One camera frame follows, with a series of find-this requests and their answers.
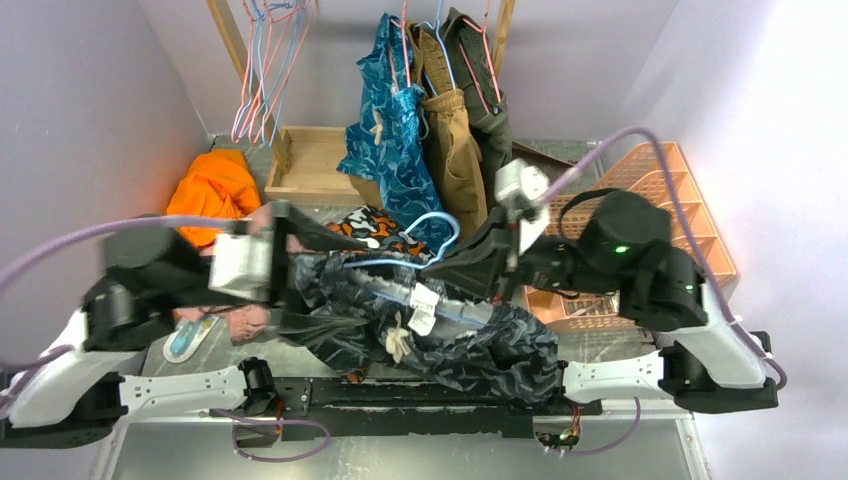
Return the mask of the dark leaf print shorts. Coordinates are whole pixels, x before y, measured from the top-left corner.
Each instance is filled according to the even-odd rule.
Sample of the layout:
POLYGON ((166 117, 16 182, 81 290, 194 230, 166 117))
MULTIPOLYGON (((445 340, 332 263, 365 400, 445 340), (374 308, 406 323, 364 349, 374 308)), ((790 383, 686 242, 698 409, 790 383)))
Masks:
POLYGON ((483 394, 537 406, 561 387, 558 338, 521 307, 492 305, 446 284, 462 299, 493 307, 478 330, 443 325, 429 335, 411 326, 413 310, 379 297, 343 264, 363 252, 307 253, 293 258, 294 287, 305 303, 302 314, 361 317, 365 324, 305 346, 339 374, 354 374, 374 363, 408 371, 464 393, 483 394))

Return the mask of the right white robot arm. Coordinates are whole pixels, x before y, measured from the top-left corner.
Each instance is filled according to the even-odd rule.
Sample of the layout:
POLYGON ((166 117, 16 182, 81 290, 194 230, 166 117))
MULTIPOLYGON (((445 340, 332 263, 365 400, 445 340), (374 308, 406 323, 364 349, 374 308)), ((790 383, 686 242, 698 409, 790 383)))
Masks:
POLYGON ((668 398, 685 410, 724 414, 771 409, 778 386, 765 364, 770 338, 739 333, 720 318, 707 274, 672 243, 670 213, 620 189, 583 192, 595 201, 579 237, 541 235, 518 243, 519 227, 497 208, 478 232, 423 273, 489 301, 520 286, 619 298, 618 314, 670 345, 629 360, 568 362, 539 391, 550 413, 602 399, 668 398))

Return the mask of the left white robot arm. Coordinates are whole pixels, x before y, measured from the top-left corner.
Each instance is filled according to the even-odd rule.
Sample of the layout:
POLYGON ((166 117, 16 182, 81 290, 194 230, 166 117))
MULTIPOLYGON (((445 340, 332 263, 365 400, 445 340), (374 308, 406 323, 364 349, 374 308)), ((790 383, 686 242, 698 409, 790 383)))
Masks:
POLYGON ((101 239, 103 277, 38 359, 1 365, 5 449, 77 448, 105 439, 121 423, 193 410, 268 413, 278 391, 268 364, 255 357, 172 377, 123 374, 120 366, 170 335, 179 309, 284 308, 293 295, 296 253, 361 248, 291 203, 274 201, 251 218, 148 215, 88 227, 5 268, 2 287, 94 237, 101 239))

